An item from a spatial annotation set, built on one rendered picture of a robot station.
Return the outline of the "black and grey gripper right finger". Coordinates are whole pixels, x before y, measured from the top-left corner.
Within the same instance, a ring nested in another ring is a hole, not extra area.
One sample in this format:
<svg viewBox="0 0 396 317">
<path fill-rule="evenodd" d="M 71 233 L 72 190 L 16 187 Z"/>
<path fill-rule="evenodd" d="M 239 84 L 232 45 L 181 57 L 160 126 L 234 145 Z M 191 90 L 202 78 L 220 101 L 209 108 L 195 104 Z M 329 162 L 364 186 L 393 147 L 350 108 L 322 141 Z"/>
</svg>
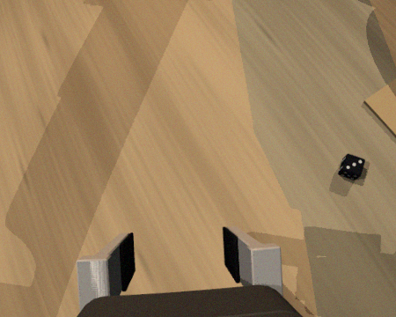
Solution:
<svg viewBox="0 0 396 317">
<path fill-rule="evenodd" d="M 237 226 L 223 227 L 223 238 L 224 265 L 237 284 L 266 285 L 283 296 L 279 246 L 261 244 Z"/>
</svg>

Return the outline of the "black die with white pips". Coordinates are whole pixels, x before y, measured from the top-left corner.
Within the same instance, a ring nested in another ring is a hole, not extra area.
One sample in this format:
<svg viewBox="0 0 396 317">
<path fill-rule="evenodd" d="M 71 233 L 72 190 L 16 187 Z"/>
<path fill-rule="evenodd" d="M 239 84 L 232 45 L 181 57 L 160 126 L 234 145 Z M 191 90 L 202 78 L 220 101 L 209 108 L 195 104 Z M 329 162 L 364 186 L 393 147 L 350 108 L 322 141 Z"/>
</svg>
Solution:
<svg viewBox="0 0 396 317">
<path fill-rule="evenodd" d="M 342 159 L 341 167 L 338 174 L 340 176 L 355 181 L 362 174 L 364 162 L 365 162 L 364 158 L 359 158 L 357 156 L 347 154 Z"/>
</svg>

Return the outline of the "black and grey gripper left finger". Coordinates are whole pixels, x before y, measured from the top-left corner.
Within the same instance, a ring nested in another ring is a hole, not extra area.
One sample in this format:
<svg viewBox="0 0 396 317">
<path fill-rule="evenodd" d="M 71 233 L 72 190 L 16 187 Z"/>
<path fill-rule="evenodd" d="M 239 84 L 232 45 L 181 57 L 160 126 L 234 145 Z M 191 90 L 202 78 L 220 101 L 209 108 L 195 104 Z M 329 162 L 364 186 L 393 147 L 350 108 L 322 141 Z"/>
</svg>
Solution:
<svg viewBox="0 0 396 317">
<path fill-rule="evenodd" d="M 118 296 L 135 274 L 134 234 L 120 233 L 95 255 L 77 260 L 79 312 L 96 298 Z"/>
</svg>

